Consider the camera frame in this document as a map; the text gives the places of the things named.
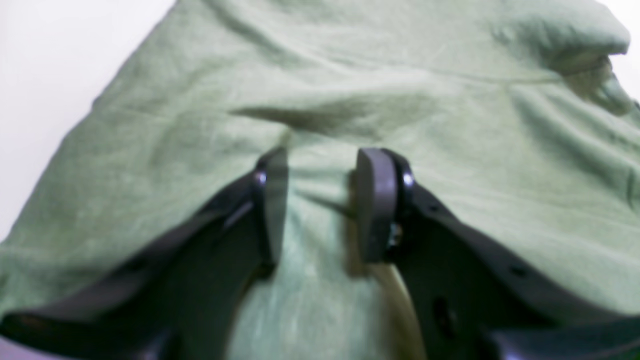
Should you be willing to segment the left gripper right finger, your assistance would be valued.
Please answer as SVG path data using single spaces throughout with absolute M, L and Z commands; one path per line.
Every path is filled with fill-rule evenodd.
M 560 287 L 459 220 L 421 186 L 402 155 L 360 148 L 359 252 L 391 264 L 430 360 L 637 360 L 639 317 Z

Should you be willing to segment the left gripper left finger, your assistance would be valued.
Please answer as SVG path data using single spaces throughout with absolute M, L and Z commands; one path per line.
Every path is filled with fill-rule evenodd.
M 288 155 L 274 148 L 106 276 L 1 321 L 3 360 L 221 360 L 238 303 L 281 258 Z

